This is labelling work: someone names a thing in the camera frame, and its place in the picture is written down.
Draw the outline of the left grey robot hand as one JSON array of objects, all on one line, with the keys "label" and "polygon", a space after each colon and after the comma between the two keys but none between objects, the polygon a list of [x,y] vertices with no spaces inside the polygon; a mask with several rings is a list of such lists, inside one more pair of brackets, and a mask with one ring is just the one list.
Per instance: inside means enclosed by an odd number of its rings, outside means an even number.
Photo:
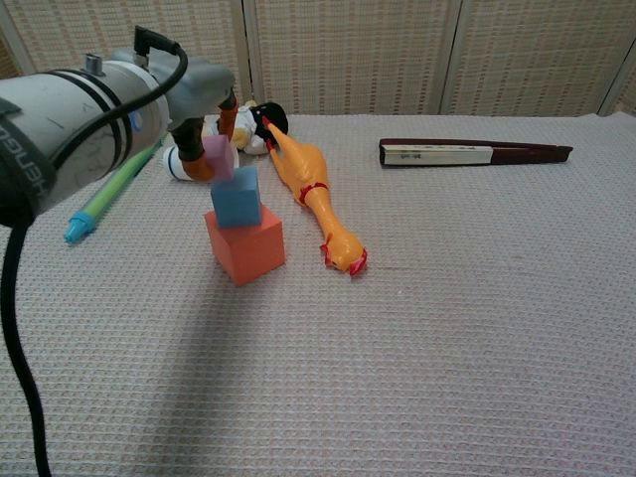
[{"label": "left grey robot hand", "polygon": [[166,93],[173,156],[189,179],[210,183],[230,175],[229,151],[239,104],[235,75],[226,66],[194,57],[179,81]]}]

